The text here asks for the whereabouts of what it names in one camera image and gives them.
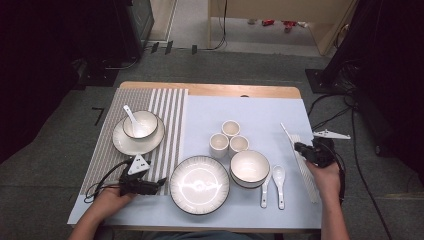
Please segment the person's right hand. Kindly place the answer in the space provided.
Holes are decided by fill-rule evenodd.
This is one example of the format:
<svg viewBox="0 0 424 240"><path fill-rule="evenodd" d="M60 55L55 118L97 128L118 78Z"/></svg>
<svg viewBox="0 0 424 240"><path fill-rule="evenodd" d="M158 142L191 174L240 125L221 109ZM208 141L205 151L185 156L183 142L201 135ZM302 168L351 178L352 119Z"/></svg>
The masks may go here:
<svg viewBox="0 0 424 240"><path fill-rule="evenodd" d="M324 202L338 203L341 188L338 165L332 163L325 168L320 168L310 162L307 162L306 165L313 174L321 199Z"/></svg>

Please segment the white bowl with dark rim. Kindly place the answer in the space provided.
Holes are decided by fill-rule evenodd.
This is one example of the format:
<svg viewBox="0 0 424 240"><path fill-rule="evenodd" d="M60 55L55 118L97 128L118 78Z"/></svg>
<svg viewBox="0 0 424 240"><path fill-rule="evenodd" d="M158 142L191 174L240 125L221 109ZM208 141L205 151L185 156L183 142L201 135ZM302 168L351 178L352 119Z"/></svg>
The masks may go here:
<svg viewBox="0 0 424 240"><path fill-rule="evenodd" d="M265 178L256 178L256 177L239 178L238 176L234 174L232 174L231 177L237 185L247 189L258 188L265 182Z"/></svg>
<svg viewBox="0 0 424 240"><path fill-rule="evenodd" d="M241 151L235 154L230 161L230 173L239 178L265 178L270 171L267 158L253 150Z"/></svg>
<svg viewBox="0 0 424 240"><path fill-rule="evenodd" d="M142 132L135 133L130 117L125 118L123 122L123 131L127 136L131 138L141 139L148 137L152 135L158 127L157 117L149 111L137 111L133 113L133 116L138 122Z"/></svg>

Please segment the person's left hand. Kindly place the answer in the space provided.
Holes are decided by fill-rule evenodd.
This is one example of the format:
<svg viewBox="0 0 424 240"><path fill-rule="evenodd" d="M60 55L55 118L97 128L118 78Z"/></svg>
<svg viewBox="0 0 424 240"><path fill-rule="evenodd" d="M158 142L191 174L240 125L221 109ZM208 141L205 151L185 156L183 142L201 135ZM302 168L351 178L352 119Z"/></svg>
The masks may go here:
<svg viewBox="0 0 424 240"><path fill-rule="evenodd" d="M121 195L118 188L105 188L89 207L87 213L92 220L100 222L129 204L135 194Z"/></svg>

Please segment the single white chopstick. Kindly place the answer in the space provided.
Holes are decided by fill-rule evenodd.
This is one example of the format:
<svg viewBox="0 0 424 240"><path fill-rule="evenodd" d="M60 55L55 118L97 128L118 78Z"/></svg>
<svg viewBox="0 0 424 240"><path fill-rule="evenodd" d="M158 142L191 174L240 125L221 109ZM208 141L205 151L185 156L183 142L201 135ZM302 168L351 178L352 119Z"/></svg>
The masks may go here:
<svg viewBox="0 0 424 240"><path fill-rule="evenodd" d="M289 132L287 131L285 125L283 123L280 123L281 128L283 129L284 133L286 134L287 138L289 139L292 148L295 149L295 141L292 139L291 135L289 134Z"/></svg>

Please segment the white ceramic spoon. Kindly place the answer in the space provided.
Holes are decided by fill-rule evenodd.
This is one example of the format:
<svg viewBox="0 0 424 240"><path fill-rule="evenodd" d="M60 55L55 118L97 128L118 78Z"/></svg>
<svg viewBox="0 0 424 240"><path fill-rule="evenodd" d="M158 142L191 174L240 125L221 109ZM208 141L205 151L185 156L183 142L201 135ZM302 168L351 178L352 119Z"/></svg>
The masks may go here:
<svg viewBox="0 0 424 240"><path fill-rule="evenodd" d="M267 207L267 198L268 198L268 185L271 179L271 170L269 171L265 181L263 182L262 186L261 186L261 202L260 202L260 206L261 208L266 208Z"/></svg>
<svg viewBox="0 0 424 240"><path fill-rule="evenodd" d="M136 138L141 138L142 134L143 134L143 128L140 125L140 123L136 120L135 116L133 115L131 109L129 108L128 105L124 105L123 109L125 110L125 112L127 113L130 122L131 122L131 127L132 127L132 136L136 137Z"/></svg>
<svg viewBox="0 0 424 240"><path fill-rule="evenodd" d="M272 177L278 192L278 208L280 210L285 209L284 190L283 190L285 176L286 176L285 170L282 166L277 165L273 168Z"/></svg>

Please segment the white ceramic cup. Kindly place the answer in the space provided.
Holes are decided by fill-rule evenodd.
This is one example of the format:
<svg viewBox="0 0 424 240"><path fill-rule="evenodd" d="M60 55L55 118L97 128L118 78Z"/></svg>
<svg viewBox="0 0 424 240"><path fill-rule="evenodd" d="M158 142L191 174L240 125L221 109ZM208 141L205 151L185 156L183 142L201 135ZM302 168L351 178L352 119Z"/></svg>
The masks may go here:
<svg viewBox="0 0 424 240"><path fill-rule="evenodd" d="M234 136L229 144L229 156L233 157L235 154L249 149L249 141L244 136Z"/></svg>
<svg viewBox="0 0 424 240"><path fill-rule="evenodd" d="M222 124L221 132L228 138L232 138L240 133L240 125L234 120L227 120Z"/></svg>
<svg viewBox="0 0 424 240"><path fill-rule="evenodd" d="M229 147L229 139L225 134L216 133L210 137L209 152L212 157L220 159L223 158Z"/></svg>

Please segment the black stand base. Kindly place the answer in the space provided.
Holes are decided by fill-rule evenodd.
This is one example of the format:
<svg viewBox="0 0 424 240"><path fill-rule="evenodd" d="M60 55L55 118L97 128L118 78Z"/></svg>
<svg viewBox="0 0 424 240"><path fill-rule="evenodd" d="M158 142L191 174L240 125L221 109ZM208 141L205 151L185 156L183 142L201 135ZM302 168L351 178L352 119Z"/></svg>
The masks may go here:
<svg viewBox="0 0 424 240"><path fill-rule="evenodd" d="M333 94L337 92L331 83L325 82L323 70L306 69L305 74L313 93Z"/></svg>
<svg viewBox="0 0 424 240"><path fill-rule="evenodd" d="M117 75L118 70L106 69L102 64L88 60L78 84L82 86L112 87Z"/></svg>

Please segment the person's clothing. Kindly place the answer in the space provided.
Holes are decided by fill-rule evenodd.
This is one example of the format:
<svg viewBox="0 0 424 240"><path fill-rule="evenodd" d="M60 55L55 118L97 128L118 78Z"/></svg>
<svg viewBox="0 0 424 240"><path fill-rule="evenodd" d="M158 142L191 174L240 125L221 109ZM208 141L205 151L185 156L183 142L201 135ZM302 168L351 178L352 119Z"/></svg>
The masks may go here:
<svg viewBox="0 0 424 240"><path fill-rule="evenodd" d="M142 232L124 240L277 240L273 234L229 231Z"/></svg>

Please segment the row of white chopsticks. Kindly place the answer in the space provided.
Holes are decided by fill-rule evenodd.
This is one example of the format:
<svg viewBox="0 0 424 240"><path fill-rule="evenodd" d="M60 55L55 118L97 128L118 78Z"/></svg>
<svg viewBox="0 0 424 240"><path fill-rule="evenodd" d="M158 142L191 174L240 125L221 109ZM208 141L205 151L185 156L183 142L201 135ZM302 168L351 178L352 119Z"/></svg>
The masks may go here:
<svg viewBox="0 0 424 240"><path fill-rule="evenodd" d="M310 170L308 169L305 159L300 155L299 152L294 150L295 159L297 161L300 173L303 177L304 185L309 195L309 199L312 203L317 203L319 201L319 193L316 188L314 178Z"/></svg>

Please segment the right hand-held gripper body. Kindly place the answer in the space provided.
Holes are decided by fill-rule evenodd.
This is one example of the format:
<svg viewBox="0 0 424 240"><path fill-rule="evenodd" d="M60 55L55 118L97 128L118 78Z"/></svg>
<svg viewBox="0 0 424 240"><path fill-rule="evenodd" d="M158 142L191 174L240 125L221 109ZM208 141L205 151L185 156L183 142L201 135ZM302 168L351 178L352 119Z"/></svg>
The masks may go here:
<svg viewBox="0 0 424 240"><path fill-rule="evenodd" d="M312 144L315 153L314 164L318 167L327 167L337 161L334 150L334 139L350 140L350 135L343 135L330 130L323 130L313 133Z"/></svg>

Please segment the white plate with dark rim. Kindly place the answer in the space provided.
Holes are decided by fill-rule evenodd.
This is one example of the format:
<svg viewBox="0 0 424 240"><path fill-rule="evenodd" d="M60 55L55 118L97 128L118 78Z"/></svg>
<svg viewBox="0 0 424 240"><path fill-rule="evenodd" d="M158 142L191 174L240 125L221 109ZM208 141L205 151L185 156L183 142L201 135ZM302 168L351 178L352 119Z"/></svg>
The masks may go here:
<svg viewBox="0 0 424 240"><path fill-rule="evenodd" d="M224 166L208 156L193 156L182 161L170 178L170 195L184 212L205 215L220 208L230 191Z"/></svg>
<svg viewBox="0 0 424 240"><path fill-rule="evenodd" d="M145 138L133 138L127 134L127 131L132 131L131 121L125 117L114 127L113 145L119 152L126 155L149 153L161 143L165 134L164 123L155 114L148 111L135 112L134 117L141 123L147 123L150 119L156 118L157 127Z"/></svg>

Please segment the dark cabinet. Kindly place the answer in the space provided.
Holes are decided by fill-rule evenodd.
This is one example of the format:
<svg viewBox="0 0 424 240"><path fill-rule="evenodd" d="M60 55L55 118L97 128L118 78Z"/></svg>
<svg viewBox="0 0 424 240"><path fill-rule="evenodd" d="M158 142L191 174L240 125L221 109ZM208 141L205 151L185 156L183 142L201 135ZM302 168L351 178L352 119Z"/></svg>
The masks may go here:
<svg viewBox="0 0 424 240"><path fill-rule="evenodd" d="M114 0L126 59L138 60L147 45L154 17L150 0Z"/></svg>

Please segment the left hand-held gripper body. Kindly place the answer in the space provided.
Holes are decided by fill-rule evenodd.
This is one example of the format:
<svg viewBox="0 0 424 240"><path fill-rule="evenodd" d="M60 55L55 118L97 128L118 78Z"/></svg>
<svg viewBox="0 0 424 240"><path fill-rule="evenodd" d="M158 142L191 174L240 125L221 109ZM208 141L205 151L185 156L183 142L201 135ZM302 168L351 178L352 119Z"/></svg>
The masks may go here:
<svg viewBox="0 0 424 240"><path fill-rule="evenodd" d="M158 192L158 184L143 179L149 169L150 164L141 154L131 158L119 177L120 195L155 195Z"/></svg>

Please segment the striped woven placemat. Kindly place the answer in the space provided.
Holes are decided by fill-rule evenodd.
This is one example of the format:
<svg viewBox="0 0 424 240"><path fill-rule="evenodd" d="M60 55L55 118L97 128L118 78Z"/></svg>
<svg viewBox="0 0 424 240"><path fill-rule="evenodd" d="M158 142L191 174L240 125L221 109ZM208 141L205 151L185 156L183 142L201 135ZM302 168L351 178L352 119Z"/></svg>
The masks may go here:
<svg viewBox="0 0 424 240"><path fill-rule="evenodd" d="M85 194L112 167L130 157L130 154L122 153L113 143L113 130L127 116L124 105L128 105L132 111L150 111L164 123L165 134L162 141L152 152L144 154L144 158L151 161L151 169L144 179L157 181L169 177L181 161L187 102L187 89L119 88L103 123L80 194Z"/></svg>

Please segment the dark curtain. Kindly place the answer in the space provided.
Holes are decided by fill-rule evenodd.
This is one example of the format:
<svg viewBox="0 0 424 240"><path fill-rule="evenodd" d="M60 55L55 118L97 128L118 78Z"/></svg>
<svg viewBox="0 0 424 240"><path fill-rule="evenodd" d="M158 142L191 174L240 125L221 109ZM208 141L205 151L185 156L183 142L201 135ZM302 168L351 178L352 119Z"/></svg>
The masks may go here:
<svg viewBox="0 0 424 240"><path fill-rule="evenodd" d="M326 67L344 75L374 137L424 180L424 0L359 0L350 30Z"/></svg>
<svg viewBox="0 0 424 240"><path fill-rule="evenodd" d="M101 67L94 31L111 0L0 0L0 164L31 143L74 88L72 62Z"/></svg>

